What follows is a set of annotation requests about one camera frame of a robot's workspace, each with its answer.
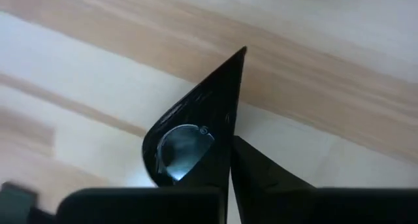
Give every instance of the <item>wooden floor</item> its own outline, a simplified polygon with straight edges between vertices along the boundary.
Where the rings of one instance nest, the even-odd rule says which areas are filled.
[[[154,186],[146,131],[246,45],[237,134],[316,186],[416,187],[415,1],[0,0],[0,182]]]

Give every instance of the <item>black plastic piece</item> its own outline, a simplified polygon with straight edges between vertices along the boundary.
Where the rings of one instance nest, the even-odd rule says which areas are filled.
[[[4,183],[0,191],[0,223],[26,224],[37,194],[12,183]]]
[[[225,203],[213,187],[85,189],[59,206],[59,224],[218,224]]]
[[[199,179],[192,176],[193,185],[205,185],[205,180],[215,186],[225,185],[245,54],[246,47],[171,107],[146,134],[144,163],[158,186],[175,185],[180,180],[190,183],[185,175],[192,169],[204,170]],[[170,169],[185,172],[178,175]]]
[[[55,224],[55,216],[44,212],[36,207],[32,207],[27,224]]]
[[[260,223],[261,220],[265,220],[263,219],[265,210],[270,209],[266,205],[269,191],[305,193],[314,189],[312,185],[277,165],[239,136],[234,137],[231,174],[240,219],[244,224]]]
[[[268,191],[253,223],[418,223],[416,189]]]

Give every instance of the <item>glossy black surface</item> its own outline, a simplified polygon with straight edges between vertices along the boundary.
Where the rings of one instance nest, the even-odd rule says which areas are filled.
[[[290,223],[300,223],[298,217],[303,217],[304,199],[314,189],[239,136],[234,136],[231,176],[243,224],[289,223],[288,219],[293,221]],[[281,196],[287,192],[294,192],[291,200]],[[282,201],[288,206],[280,207],[278,203]]]
[[[211,187],[84,189],[63,200],[56,219],[59,224],[224,224],[221,196]]]
[[[227,187],[245,54],[244,47],[171,107],[148,131],[142,155],[149,175],[158,186],[205,185],[205,181],[210,181],[214,186]],[[193,128],[204,132],[194,133]],[[192,172],[199,175],[189,176]]]

